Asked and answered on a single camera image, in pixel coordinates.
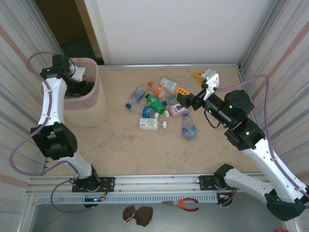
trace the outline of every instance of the red-handled pliers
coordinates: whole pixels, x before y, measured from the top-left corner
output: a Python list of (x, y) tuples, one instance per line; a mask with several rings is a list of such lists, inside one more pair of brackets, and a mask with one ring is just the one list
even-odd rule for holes
[(177, 205), (179, 208), (184, 209), (186, 211), (196, 211), (196, 210), (198, 210), (198, 208), (188, 208), (188, 207), (185, 207), (184, 205), (182, 205), (182, 203), (184, 203), (184, 202), (195, 202), (195, 203), (198, 203), (198, 201), (193, 199), (193, 198), (185, 198), (185, 199), (181, 199), (181, 200), (179, 200), (177, 202), (167, 201), (167, 202), (162, 202), (162, 203), (168, 204), (168, 205)]

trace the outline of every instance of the small bottle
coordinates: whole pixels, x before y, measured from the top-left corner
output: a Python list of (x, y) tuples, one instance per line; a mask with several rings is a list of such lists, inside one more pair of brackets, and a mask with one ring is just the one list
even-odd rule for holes
[(175, 97), (175, 95), (171, 95), (170, 97), (169, 97), (169, 105), (176, 105), (176, 104), (178, 104), (179, 102), (176, 100), (176, 97)]
[(158, 97), (162, 98), (165, 94), (165, 90), (158, 83), (153, 83), (152, 81), (148, 82), (150, 90)]
[(160, 82), (160, 85), (162, 86), (162, 88), (170, 93), (175, 93), (176, 91), (176, 86), (177, 83), (170, 81), (166, 78), (163, 78), (162, 81)]
[(182, 107), (176, 100), (175, 95), (169, 97), (169, 115), (171, 117), (177, 117), (183, 115), (183, 113), (189, 112), (188, 109)]
[(147, 90), (147, 85), (145, 84), (140, 84), (136, 90), (130, 95), (129, 102), (140, 102), (143, 97), (145, 96), (145, 92)]
[(187, 140), (192, 140), (196, 137), (197, 131), (193, 124), (192, 119), (189, 117), (189, 114), (186, 112), (183, 114), (183, 136)]
[(139, 123), (139, 129), (142, 131), (157, 131), (159, 128), (166, 129), (166, 127), (167, 122), (157, 118), (141, 118)]
[(165, 117), (169, 117), (169, 112), (166, 110), (165, 106), (159, 101), (155, 96), (146, 94), (145, 98), (147, 99), (148, 105), (153, 108), (156, 112), (164, 114)]
[(146, 105), (141, 105), (138, 103), (127, 103), (126, 108), (130, 110), (131, 113), (136, 115), (145, 117), (145, 118), (158, 118), (159, 113), (157, 113), (154, 109), (150, 108)]
[(164, 106), (167, 106), (169, 102), (169, 98), (170, 98), (170, 93), (165, 91), (165, 94), (160, 98), (160, 101), (162, 102)]

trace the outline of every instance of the doorway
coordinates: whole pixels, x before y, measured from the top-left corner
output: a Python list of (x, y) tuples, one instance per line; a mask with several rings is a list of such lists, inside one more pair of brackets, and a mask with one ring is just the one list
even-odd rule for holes
[(104, 64), (84, 0), (35, 0), (63, 53)]

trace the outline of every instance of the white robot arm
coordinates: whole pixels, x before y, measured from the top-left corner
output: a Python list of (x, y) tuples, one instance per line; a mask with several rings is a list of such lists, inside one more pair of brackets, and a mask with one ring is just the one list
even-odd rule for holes
[[(218, 185), (224, 183), (258, 198), (281, 220), (287, 221), (299, 216), (306, 208), (304, 204), (309, 201), (302, 192), (308, 193), (309, 188), (287, 168), (275, 152), (275, 158), (272, 158), (265, 134), (248, 118), (254, 108), (249, 96), (243, 90), (234, 90), (223, 101), (214, 94), (219, 85), (218, 74), (214, 70), (207, 70), (201, 77), (204, 79), (202, 91), (195, 96), (177, 88), (177, 101), (183, 107), (192, 106), (194, 110), (203, 107), (205, 112), (209, 112), (228, 128), (225, 132), (228, 141), (250, 157), (269, 180), (259, 181), (224, 164), (214, 173)], [(294, 183), (283, 174), (275, 160)]]
[[(50, 115), (43, 129), (33, 136), (33, 140), (45, 157), (58, 161), (64, 160), (67, 163), (73, 164), (78, 171), (78, 174), (75, 174), (75, 178), (78, 177), (76, 184), (80, 189), (95, 191), (99, 187), (96, 170), (77, 151), (76, 137), (64, 125), (63, 117), (66, 90), (67, 88), (74, 88), (82, 80), (83, 73), (78, 72), (81, 78), (70, 76), (69, 60), (63, 55), (53, 56), (53, 66), (42, 69), (41, 76), (46, 80), (50, 90), (43, 83), (43, 107), (38, 126), (45, 121), (49, 108)], [(52, 93), (51, 105), (49, 91)]]

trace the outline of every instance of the marble floor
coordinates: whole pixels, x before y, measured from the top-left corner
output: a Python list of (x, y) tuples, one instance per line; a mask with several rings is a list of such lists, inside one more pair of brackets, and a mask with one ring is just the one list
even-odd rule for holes
[[(213, 68), (220, 75), (220, 87), (239, 83), (235, 68)], [(141, 82), (161, 81), (167, 78), (197, 94), (200, 86), (191, 73), (206, 69), (130, 69), (100, 70), (107, 99), (105, 122), (94, 128), (79, 128), (66, 121), (76, 135), (78, 150), (93, 164), (100, 175), (116, 174), (200, 174), (213, 173), (224, 163), (243, 172), (259, 172), (258, 167), (242, 152), (233, 147), (224, 136), (225, 129), (210, 127), (203, 110), (191, 111), (197, 129), (195, 140), (182, 138), (182, 117), (168, 118), (167, 129), (142, 131), (138, 129), (139, 116), (125, 108), (129, 95)], [(224, 97), (226, 93), (218, 92)], [(57, 167), (49, 175), (70, 175), (66, 167)]]

